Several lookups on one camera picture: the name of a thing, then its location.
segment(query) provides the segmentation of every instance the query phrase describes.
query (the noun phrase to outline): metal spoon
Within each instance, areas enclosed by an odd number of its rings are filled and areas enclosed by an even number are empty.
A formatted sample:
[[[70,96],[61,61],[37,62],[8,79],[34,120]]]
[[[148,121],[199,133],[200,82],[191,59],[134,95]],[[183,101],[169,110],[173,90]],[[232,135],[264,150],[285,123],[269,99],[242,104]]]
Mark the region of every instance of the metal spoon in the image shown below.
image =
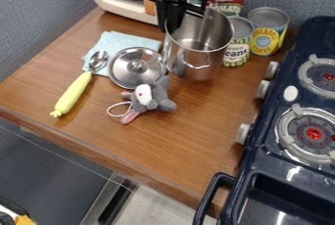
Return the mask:
[[[89,71],[95,72],[104,68],[107,64],[109,56],[106,51],[100,50],[95,52],[88,62]]]
[[[50,112],[50,115],[59,117],[68,113],[81,94],[85,91],[86,86],[92,78],[92,72],[103,68],[108,62],[108,54],[106,51],[98,51],[90,58],[88,62],[88,72],[81,74],[67,89],[55,105],[55,110]]]

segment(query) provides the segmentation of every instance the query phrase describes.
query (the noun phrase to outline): wooden table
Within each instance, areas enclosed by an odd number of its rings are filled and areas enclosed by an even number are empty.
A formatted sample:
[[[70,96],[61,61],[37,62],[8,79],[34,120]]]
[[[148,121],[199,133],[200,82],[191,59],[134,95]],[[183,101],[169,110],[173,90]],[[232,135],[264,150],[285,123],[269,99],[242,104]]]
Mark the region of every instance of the wooden table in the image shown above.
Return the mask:
[[[236,174],[242,152],[235,142],[237,129],[254,118],[267,65],[281,60],[284,51],[270,59],[253,56],[238,68],[223,67],[212,82],[173,77],[169,94],[178,110],[147,112],[129,125],[106,114],[124,90],[107,77],[94,76],[72,111],[53,118],[49,112],[82,73],[81,58],[106,30],[164,38],[156,26],[97,8],[0,85],[0,116],[197,207],[216,172]],[[227,194],[218,193],[213,210],[221,210]]]

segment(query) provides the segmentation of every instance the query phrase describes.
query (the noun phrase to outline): toy stove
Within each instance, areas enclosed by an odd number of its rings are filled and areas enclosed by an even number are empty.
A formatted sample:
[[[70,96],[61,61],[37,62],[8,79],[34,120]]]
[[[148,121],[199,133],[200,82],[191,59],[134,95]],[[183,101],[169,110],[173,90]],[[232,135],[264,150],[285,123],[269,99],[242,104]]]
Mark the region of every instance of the toy stove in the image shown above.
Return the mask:
[[[306,21],[266,77],[259,116],[239,129],[240,175],[213,178],[194,225],[224,185],[232,190],[218,224],[335,224],[335,18]]]

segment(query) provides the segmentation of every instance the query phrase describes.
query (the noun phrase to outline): plush mouse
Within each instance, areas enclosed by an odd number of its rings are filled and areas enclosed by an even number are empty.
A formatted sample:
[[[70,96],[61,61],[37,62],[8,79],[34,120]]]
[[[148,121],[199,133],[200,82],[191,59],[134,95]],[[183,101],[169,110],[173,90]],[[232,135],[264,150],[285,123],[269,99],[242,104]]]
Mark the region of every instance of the plush mouse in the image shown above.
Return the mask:
[[[174,112],[176,103],[168,98],[169,83],[170,78],[165,75],[158,81],[147,80],[146,84],[137,86],[132,93],[122,92],[121,96],[131,102],[131,108],[121,117],[121,123],[128,124],[146,111]]]

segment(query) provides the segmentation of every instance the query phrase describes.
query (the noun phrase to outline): blue towel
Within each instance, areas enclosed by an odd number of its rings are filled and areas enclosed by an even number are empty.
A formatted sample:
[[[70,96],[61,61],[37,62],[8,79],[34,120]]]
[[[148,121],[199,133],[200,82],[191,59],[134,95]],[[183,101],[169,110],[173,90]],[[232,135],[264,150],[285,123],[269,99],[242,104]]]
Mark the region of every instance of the blue towel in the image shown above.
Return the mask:
[[[88,71],[88,62],[89,59],[93,56],[93,54],[99,50],[105,50],[108,55],[110,56],[110,59],[120,50],[126,49],[126,48],[132,48],[132,47],[143,47],[143,48],[149,48],[155,51],[159,51],[160,47],[162,45],[162,42],[119,33],[115,31],[111,32],[103,32],[98,43],[90,50],[88,53],[83,57],[84,59],[84,66],[83,70]],[[109,76],[108,68],[103,67],[102,69],[95,71],[95,74],[100,74],[104,76]]]

